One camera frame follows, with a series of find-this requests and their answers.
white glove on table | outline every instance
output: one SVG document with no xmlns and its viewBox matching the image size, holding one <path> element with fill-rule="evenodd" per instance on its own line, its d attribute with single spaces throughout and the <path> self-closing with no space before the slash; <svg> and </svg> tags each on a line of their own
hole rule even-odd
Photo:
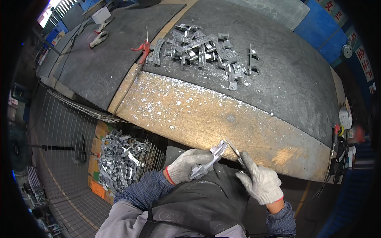
<svg viewBox="0 0 381 238">
<path fill-rule="evenodd" d="M 255 198 L 260 205 L 273 203 L 283 198 L 283 192 L 280 189 L 282 182 L 274 170 L 257 166 L 251 156 L 243 151 L 241 158 L 246 165 L 247 174 L 237 172 L 235 176 L 241 180 L 247 192 Z"/>
</svg>

yellow floor line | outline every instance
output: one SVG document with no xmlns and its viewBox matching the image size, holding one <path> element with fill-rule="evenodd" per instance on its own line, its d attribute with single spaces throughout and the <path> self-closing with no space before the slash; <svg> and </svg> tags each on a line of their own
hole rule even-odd
<svg viewBox="0 0 381 238">
<path fill-rule="evenodd" d="M 33 131 L 34 138 L 35 138 L 36 142 L 38 142 L 36 132 L 34 131 L 34 129 L 32 129 L 32 131 Z M 67 197 L 66 193 L 62 190 L 61 186 L 58 184 L 57 180 L 54 178 L 53 173 L 50 171 L 50 168 L 48 167 L 48 163 L 46 162 L 46 160 L 45 160 L 45 158 L 44 158 L 44 156 L 43 156 L 41 150 L 42 150 L 42 149 L 38 149 L 38 151 L 40 152 L 40 156 L 41 156 L 41 158 L 44 160 L 45 166 L 46 166 L 46 168 L 48 169 L 48 172 L 49 172 L 51 178 L 53 179 L 54 183 L 57 185 L 58 189 L 61 191 L 62 195 L 66 198 L 66 200 L 70 203 L 70 205 L 72 205 L 72 207 L 73 207 L 73 208 L 74 208 L 74 209 L 81 215 L 81 217 L 82 217 L 85 221 L 87 221 L 87 223 L 90 224 L 90 226 L 92 226 L 92 227 L 93 227 L 94 229 L 96 229 L 96 230 L 99 230 L 99 228 L 98 228 L 96 225 L 94 225 L 89 219 L 87 219 L 87 217 L 86 217 L 86 216 L 85 216 L 85 215 L 84 215 L 84 214 L 77 208 L 77 206 L 75 206 L 74 203 Z"/>
<path fill-rule="evenodd" d="M 307 193 L 308 193 L 308 190 L 309 190 L 310 185 L 311 185 L 311 181 L 308 181 L 308 182 L 307 182 L 307 185 L 306 185 L 306 189 L 304 190 L 303 196 L 302 196 L 302 198 L 300 199 L 298 208 L 297 208 L 296 211 L 295 211 L 295 216 L 294 216 L 295 218 L 296 218 L 296 216 L 298 215 L 300 209 L 302 208 L 302 205 L 303 205 L 303 203 L 304 203 L 304 200 L 306 199 L 306 196 L 307 196 Z"/>
</svg>

worker's left hand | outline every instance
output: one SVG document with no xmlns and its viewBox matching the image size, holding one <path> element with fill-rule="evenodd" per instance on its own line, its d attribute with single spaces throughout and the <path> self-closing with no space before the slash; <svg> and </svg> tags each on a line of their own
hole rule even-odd
<svg viewBox="0 0 381 238">
<path fill-rule="evenodd" d="M 181 154 L 173 163 L 167 166 L 168 181 L 172 184 L 189 182 L 188 175 L 194 164 L 205 164 L 213 160 L 213 155 L 208 150 L 187 150 Z"/>
</svg>

black rubber mat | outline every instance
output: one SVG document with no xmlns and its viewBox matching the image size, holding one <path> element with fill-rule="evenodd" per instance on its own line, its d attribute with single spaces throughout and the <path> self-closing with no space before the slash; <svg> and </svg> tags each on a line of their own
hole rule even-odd
<svg viewBox="0 0 381 238">
<path fill-rule="evenodd" d="M 138 48 L 147 38 L 149 41 L 185 5 L 159 4 L 143 9 L 116 9 L 115 19 L 103 31 L 108 31 L 106 41 L 89 48 L 97 36 L 93 24 L 77 37 L 70 54 L 61 60 L 54 77 L 78 95 L 107 110 L 124 76 L 138 59 Z"/>
<path fill-rule="evenodd" d="M 218 62 L 181 67 L 164 57 L 161 66 L 148 63 L 143 70 L 184 80 L 242 100 L 298 127 L 331 146 L 331 122 L 338 121 L 335 84 L 328 62 L 304 39 L 276 21 L 248 8 L 220 0 L 199 0 L 177 24 L 203 27 L 205 35 L 230 34 L 230 42 L 248 65 L 250 44 L 257 51 L 260 74 L 253 72 L 229 91 L 229 81 Z M 172 30 L 165 39 L 171 36 Z"/>
</svg>

blue wall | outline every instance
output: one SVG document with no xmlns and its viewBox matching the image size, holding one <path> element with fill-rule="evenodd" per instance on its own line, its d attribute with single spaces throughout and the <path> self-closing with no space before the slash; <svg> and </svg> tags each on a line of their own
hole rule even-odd
<svg viewBox="0 0 381 238">
<path fill-rule="evenodd" d="M 333 63 L 341 55 L 347 36 L 331 15 L 315 0 L 307 2 L 309 13 L 294 30 L 328 61 Z"/>
<path fill-rule="evenodd" d="M 332 3 L 329 7 L 330 11 L 327 8 L 328 3 Z M 355 54 L 355 51 L 361 47 L 362 42 L 360 36 L 354 30 L 351 20 L 347 18 L 334 0 L 320 0 L 319 2 L 309 0 L 307 6 L 310 11 L 294 30 L 294 33 L 310 43 L 333 68 L 343 62 L 347 64 L 361 89 L 366 106 L 369 107 L 369 86 L 373 84 L 374 79 L 367 82 L 361 63 Z M 340 20 L 335 18 L 338 13 L 342 14 Z M 351 42 L 353 54 L 349 59 L 345 58 L 341 52 L 348 39 L 353 40 Z"/>
</svg>

